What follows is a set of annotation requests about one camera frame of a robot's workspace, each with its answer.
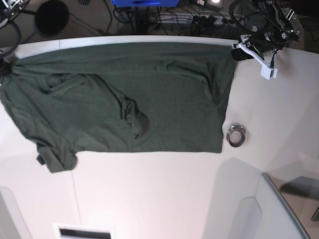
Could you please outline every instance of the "cloth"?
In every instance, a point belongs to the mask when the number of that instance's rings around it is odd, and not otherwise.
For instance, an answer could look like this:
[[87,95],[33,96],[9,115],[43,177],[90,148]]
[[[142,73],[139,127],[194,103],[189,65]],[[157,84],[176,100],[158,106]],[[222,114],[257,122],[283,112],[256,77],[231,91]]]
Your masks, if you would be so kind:
[[84,150],[220,153],[235,68],[226,46],[71,48],[12,63],[0,100],[51,172]]

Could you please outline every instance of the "black cable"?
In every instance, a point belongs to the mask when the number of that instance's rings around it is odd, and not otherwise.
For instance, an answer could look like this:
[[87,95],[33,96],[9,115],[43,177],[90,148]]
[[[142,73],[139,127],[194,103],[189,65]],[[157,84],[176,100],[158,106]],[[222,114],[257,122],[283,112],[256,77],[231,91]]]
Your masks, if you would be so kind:
[[127,7],[117,8],[116,5],[114,5],[114,11],[116,11],[121,16],[121,18],[125,21],[126,19],[123,17],[122,13],[129,10],[130,8],[127,8]]
[[249,13],[249,14],[246,14],[245,17],[246,17],[247,19],[250,19],[250,16],[254,16],[254,15],[257,15],[257,14],[259,14],[258,11],[252,12],[252,13]]
[[82,19],[78,18],[78,17],[75,16],[74,14],[70,13],[70,16],[72,16],[73,18],[77,19],[78,21],[80,21],[80,22],[83,23],[84,25],[87,25],[89,28],[93,29],[94,31],[101,33],[101,30],[100,30],[100,29],[96,29],[96,28],[92,27],[90,24],[88,24],[87,22],[85,22],[85,21],[83,21]]
[[[183,30],[188,29],[188,28],[191,29],[190,26],[186,26],[186,27],[183,28]],[[183,35],[185,36],[186,32],[182,32],[182,30],[178,31],[178,36],[181,36],[182,33],[184,33]]]
[[6,25],[11,25],[15,32],[16,32],[16,39],[15,39],[15,45],[6,53],[0,54],[0,59],[7,57],[8,55],[12,54],[16,48],[19,46],[20,41],[21,41],[21,32],[19,27],[17,26],[17,24],[14,21],[9,20]]
[[[167,21],[167,20],[173,20],[173,19],[176,19],[176,17],[172,17],[172,18],[168,18],[168,19],[162,19],[161,21]],[[191,20],[187,17],[178,17],[178,19],[187,19],[187,20]]]
[[163,23],[162,23],[161,18],[160,18],[160,9],[159,9],[159,7],[157,7],[157,9],[158,9],[158,14],[159,14],[159,19],[160,19],[160,20],[159,20],[159,21],[160,21],[160,25],[162,26],[164,32],[165,32],[166,35],[168,36],[168,33],[167,33],[166,29],[164,28]]
[[113,16],[112,16],[112,12],[111,12],[110,7],[109,7],[108,3],[106,2],[106,0],[103,0],[103,2],[104,2],[105,6],[106,6],[106,8],[107,8],[107,10],[109,12],[109,15],[110,15],[110,22],[109,22],[109,25],[108,25],[108,27],[106,28],[106,31],[105,31],[106,33],[109,33],[109,30],[110,30],[110,27],[111,27],[112,21],[113,21]]
[[277,52],[278,52],[278,49],[273,51],[273,57],[271,58],[271,62],[270,62],[271,68],[274,68],[274,66],[275,66],[275,55],[277,54]]
[[158,15],[156,16],[156,20],[159,18],[160,12],[161,12],[161,7],[160,7],[160,9],[159,9],[159,11],[158,11]]
[[118,13],[118,11],[116,11],[116,9],[113,9],[113,17],[114,17],[118,22],[120,22],[120,23],[122,23],[122,24],[129,24],[129,23],[130,23],[129,21],[122,21],[122,20],[118,19],[118,17],[115,15],[115,12]]
[[222,13],[213,10],[215,13],[219,14],[223,19],[225,19],[224,21],[226,22],[227,26],[228,26],[228,34],[229,37],[231,37],[231,33],[230,33],[230,26],[229,26],[229,20],[225,17],[225,15],[223,15]]
[[35,35],[36,35],[36,32],[34,31],[23,41],[22,44],[27,44]]
[[133,24],[133,16],[130,16],[129,10],[126,10],[125,13],[128,16],[128,18],[129,18],[129,21],[130,21],[130,24],[131,24],[131,28],[132,28],[132,34],[134,35],[135,34],[135,29],[134,29],[134,24]]
[[261,40],[261,39],[259,39],[257,37],[254,37],[254,36],[251,36],[249,38],[249,40],[251,40],[254,43],[257,43],[257,44],[260,44],[260,45],[263,45],[263,46],[266,46],[266,47],[269,47],[269,48],[272,48],[272,49],[282,50],[284,48],[283,45],[275,44],[275,43],[273,43],[271,41],[267,41],[267,40]]
[[96,36],[97,36],[96,32],[91,31],[89,28],[83,26],[82,24],[79,24],[78,22],[74,21],[73,19],[70,19],[70,21],[73,22],[74,24],[77,24],[78,26],[84,28],[84,29],[87,30],[88,32],[92,33],[93,35],[96,35]]
[[310,35],[311,35],[311,37],[312,37],[314,43],[316,43],[317,41],[319,41],[319,38],[315,39],[315,37],[314,37],[314,35],[313,35],[312,32],[310,32]]
[[[243,6],[241,6],[240,21],[242,20],[242,16],[243,16]],[[239,35],[238,28],[236,28],[236,33],[237,33],[237,40],[240,41],[240,35]]]
[[150,7],[150,6],[148,6],[148,7],[146,8],[146,11],[145,11],[145,18],[147,18],[147,17],[148,17],[150,9],[151,9],[151,7]]
[[264,27],[262,27],[261,29],[259,29],[258,31],[251,31],[249,29],[247,29],[246,27],[244,27],[235,17],[234,15],[234,11],[235,8],[239,5],[239,3],[242,0],[235,0],[229,7],[229,16],[230,18],[233,20],[233,22],[237,25],[238,28],[240,28],[243,32],[256,36],[256,35],[260,35],[260,33],[265,33],[271,30],[271,28],[273,27],[272,24],[270,24],[268,21],[266,23],[266,25]]
[[186,12],[190,13],[192,16],[194,16],[194,14],[193,14],[193,13],[191,13],[189,10],[183,9],[182,7],[181,7],[180,9],[182,9],[182,10],[184,10],[184,11],[186,11]]
[[15,13],[14,16],[12,18],[10,18],[10,21],[14,21],[18,16],[20,16],[20,14],[23,13],[22,11],[29,4],[30,1],[31,0],[23,1],[23,4],[19,6],[19,7],[22,8],[22,10],[18,11],[17,13]]
[[178,22],[178,17],[177,17],[177,15],[176,15],[174,12],[172,12],[172,11],[168,11],[167,9],[166,9],[166,11],[169,12],[170,14],[174,14],[174,16],[176,17],[176,22],[177,22],[179,28],[180,28],[180,29],[183,29],[183,26],[182,26],[181,24],[179,24],[179,22]]
[[194,35],[193,24],[194,24],[194,22],[192,21],[191,24],[190,24],[190,35],[191,35],[191,36]]
[[199,32],[200,32],[200,30],[199,30],[199,25],[196,24],[196,25],[195,25],[195,29],[192,28],[191,36],[194,36],[194,35],[195,35],[195,36],[199,36],[199,35],[200,35]]
[[189,8],[191,8],[193,11],[197,12],[197,10],[196,10],[196,9],[194,9],[194,8],[193,8],[190,4],[191,4],[191,3],[188,3],[188,5],[187,5],[187,6],[188,6]]
[[265,14],[263,13],[263,11],[259,9],[258,6],[255,6],[255,5],[254,5],[252,2],[250,2],[250,1],[248,1],[248,3],[251,4],[252,6],[254,6],[254,7],[257,9],[257,11],[258,11],[262,16],[264,16],[264,18],[265,18],[266,20],[268,20],[269,23],[271,23],[271,26],[275,26],[275,27],[278,28],[279,30],[282,30],[281,26],[280,26],[278,23],[272,21],[267,15],[265,15]]
[[220,25],[220,26],[216,26],[216,27],[210,27],[209,29],[206,29],[204,31],[201,32],[201,34],[204,34],[204,33],[207,33],[207,32],[210,32],[210,31],[213,31],[213,30],[216,30],[216,29],[219,29],[221,27],[225,26],[225,24],[223,25]]

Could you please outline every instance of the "vent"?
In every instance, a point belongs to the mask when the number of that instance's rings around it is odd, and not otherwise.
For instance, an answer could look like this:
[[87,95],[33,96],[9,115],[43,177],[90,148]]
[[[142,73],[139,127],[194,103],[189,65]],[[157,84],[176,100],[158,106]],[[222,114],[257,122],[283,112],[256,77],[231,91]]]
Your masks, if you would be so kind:
[[188,0],[179,0],[176,7],[185,7],[188,5]]
[[114,239],[113,230],[53,224],[58,239]]

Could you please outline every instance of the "white plastic part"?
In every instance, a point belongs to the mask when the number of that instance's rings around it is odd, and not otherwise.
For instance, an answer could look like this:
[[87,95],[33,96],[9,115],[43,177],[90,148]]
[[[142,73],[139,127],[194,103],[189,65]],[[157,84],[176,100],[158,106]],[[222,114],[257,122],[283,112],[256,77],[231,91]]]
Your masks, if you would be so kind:
[[278,72],[277,68],[275,67],[271,68],[270,64],[267,64],[263,59],[260,58],[260,56],[257,53],[248,49],[243,43],[238,43],[236,47],[242,49],[244,52],[254,57],[255,60],[257,60],[262,65],[262,68],[261,68],[262,77],[265,77],[267,80],[269,80],[271,77],[276,78],[277,72]]

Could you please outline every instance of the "wire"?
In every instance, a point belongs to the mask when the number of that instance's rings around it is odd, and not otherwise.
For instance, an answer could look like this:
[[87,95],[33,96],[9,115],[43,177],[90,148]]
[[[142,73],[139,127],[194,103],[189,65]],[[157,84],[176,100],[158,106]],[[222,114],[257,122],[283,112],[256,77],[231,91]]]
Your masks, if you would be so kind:
[[273,26],[275,26],[275,27],[278,28],[279,30],[282,30],[282,27],[281,27],[278,23],[272,21],[272,19],[270,19],[266,14],[264,14],[263,11],[260,10],[258,6],[255,6],[255,5],[254,5],[252,2],[250,2],[250,1],[248,1],[248,3],[249,3],[251,6],[255,7],[255,8],[257,9],[257,11],[258,11],[262,16],[264,16],[264,18],[265,18],[266,20],[268,20]]
[[[212,11],[214,11],[214,12],[218,13],[219,15],[222,15],[223,17],[225,17],[225,15],[227,15],[227,16],[230,18],[229,13],[227,13],[227,12],[216,11],[216,10],[212,10],[212,9],[210,9],[210,8],[208,8],[209,10],[207,10],[207,11],[203,11],[202,9],[200,9],[200,6],[198,6],[197,4],[196,4],[196,6],[199,8],[199,10],[196,10],[196,9],[194,9],[190,4],[191,4],[191,3],[188,4],[188,7],[189,7],[190,9],[192,9],[193,11],[195,11],[195,12],[196,12],[195,14],[200,14],[200,13],[205,13],[205,12],[211,13]],[[239,17],[240,20],[242,20],[243,17],[244,17],[245,19],[248,19],[246,16],[239,15],[239,14],[234,14],[234,16]]]
[[181,7],[180,9],[182,9],[182,10],[184,10],[184,11],[186,11],[186,12],[190,13],[192,16],[194,16],[194,14],[193,14],[193,13],[191,13],[189,10],[183,9],[182,7]]
[[74,24],[77,24],[78,26],[84,28],[84,29],[87,30],[88,32],[92,33],[93,35],[96,35],[96,36],[97,36],[96,32],[91,31],[89,28],[83,26],[82,24],[79,24],[78,22],[74,21],[73,19],[70,19],[70,21],[73,22]]
[[160,9],[159,9],[159,7],[157,7],[158,14],[159,14],[159,19],[160,19],[160,20],[159,20],[159,21],[160,21],[160,25],[162,26],[164,32],[165,32],[166,35],[168,36],[168,33],[167,33],[166,29],[164,28],[163,23],[162,23],[161,18],[160,18]]
[[[189,5],[189,7],[190,7],[191,9],[193,9],[194,11],[198,12],[198,11],[195,10],[192,6]],[[199,16],[200,16],[201,7],[198,6],[198,9],[199,9]],[[227,24],[227,26],[228,26],[228,34],[229,34],[229,37],[231,37],[230,26],[229,26],[229,20],[225,17],[225,15],[222,14],[221,12],[219,12],[219,11],[216,11],[216,10],[212,10],[212,9],[209,9],[209,10],[211,10],[211,11],[217,13],[217,14],[220,15],[223,19],[225,19],[225,20],[224,20],[224,25],[225,25],[225,23]]]
[[7,51],[5,53],[1,53],[0,59],[5,58],[8,55],[12,54],[16,50],[16,48],[19,46],[20,41],[21,41],[21,32],[20,32],[18,25],[14,21],[11,21],[11,20],[7,21],[6,26],[8,26],[8,25],[12,26],[16,32],[15,44],[9,51]]
[[237,20],[237,18],[235,17],[235,15],[234,15],[234,11],[235,11],[236,7],[241,3],[241,1],[242,0],[235,0],[229,7],[230,18],[232,19],[232,21],[236,24],[236,26],[238,28],[240,28],[244,33],[250,34],[252,36],[260,35],[260,33],[265,33],[265,32],[268,32],[268,31],[270,31],[272,29],[273,25],[268,20],[266,21],[266,24],[261,29],[259,29],[256,32],[255,31],[251,31],[248,28],[244,27],[241,24],[241,22],[239,22]]
[[77,19],[78,21],[80,21],[80,22],[83,23],[84,25],[87,25],[89,28],[93,29],[94,31],[101,33],[101,30],[100,30],[100,29],[96,29],[96,28],[92,27],[90,24],[88,24],[87,22],[85,22],[85,21],[83,21],[82,19],[78,18],[78,17],[75,16],[74,14],[70,13],[70,16],[72,16],[73,18]]
[[[243,6],[241,6],[241,11],[240,11],[240,15],[242,16],[243,15]],[[238,28],[236,28],[236,33],[237,33],[237,39],[238,41],[240,41],[240,35],[239,35],[239,31],[238,31]]]
[[273,51],[273,57],[271,58],[271,63],[270,63],[271,68],[274,68],[275,66],[275,55],[277,54],[277,52],[278,52],[278,49]]
[[217,27],[211,27],[211,28],[209,28],[209,29],[206,29],[206,30],[202,31],[201,34],[204,34],[204,33],[207,33],[207,32],[210,32],[210,31],[213,31],[213,30],[216,30],[216,29],[219,29],[219,28],[223,27],[224,25],[225,25],[225,24],[220,25],[220,26],[217,26]]
[[[167,20],[173,20],[173,19],[176,19],[176,17],[167,18],[167,19],[162,19],[161,21],[167,21]],[[187,17],[178,17],[178,19],[187,19],[187,20],[191,20],[190,18],[187,18]]]
[[27,44],[35,35],[36,35],[36,32],[34,31],[21,44]]
[[109,12],[109,15],[110,15],[110,22],[109,22],[109,25],[108,25],[108,27],[106,28],[106,31],[105,31],[106,33],[108,33],[109,30],[110,30],[110,27],[111,27],[111,25],[112,25],[113,16],[112,16],[110,7],[109,7],[108,3],[106,2],[106,0],[103,0],[103,2],[104,2],[105,6],[106,6],[106,8],[107,8],[107,10],[108,10],[108,12]]
[[194,24],[194,22],[192,21],[191,24],[190,24],[190,35],[191,36],[194,35],[193,24]]
[[130,16],[129,10],[126,10],[125,13],[128,16],[128,19],[130,21],[131,28],[132,28],[132,34],[134,35],[135,34],[135,29],[134,29],[134,24],[133,24],[133,16]]
[[117,8],[116,5],[114,5],[114,10],[113,12],[117,12],[121,18],[126,22],[125,24],[130,23],[130,17],[128,17],[128,20],[125,19],[125,17],[123,17],[122,13],[125,12],[126,14],[129,14],[131,8],[127,8],[127,7],[122,7],[122,8]]
[[179,24],[179,22],[178,22],[178,17],[177,17],[177,15],[176,15],[174,12],[168,11],[167,9],[166,9],[166,12],[169,12],[169,13],[171,13],[171,14],[174,14],[174,16],[176,17],[176,22],[177,22],[179,28],[180,28],[180,29],[183,29],[183,26],[182,26],[181,24]]
[[125,20],[125,19],[124,19],[124,17],[122,16],[121,13],[119,13],[118,11],[116,11],[116,8],[115,8],[115,9],[113,9],[113,17],[114,17],[118,22],[120,22],[120,23],[122,23],[122,24],[129,24],[129,23],[130,23],[129,21],[122,21],[122,20],[118,19],[118,17],[115,15],[115,12],[117,12],[117,13],[122,17],[123,20]]
[[158,15],[156,16],[156,20],[158,20],[158,18],[159,18],[160,11],[161,11],[161,7],[160,7],[160,9],[159,9],[159,11],[158,11]]
[[311,38],[313,39],[313,42],[316,43],[317,41],[319,41],[319,37],[317,39],[315,39],[314,34],[312,32],[310,32]]

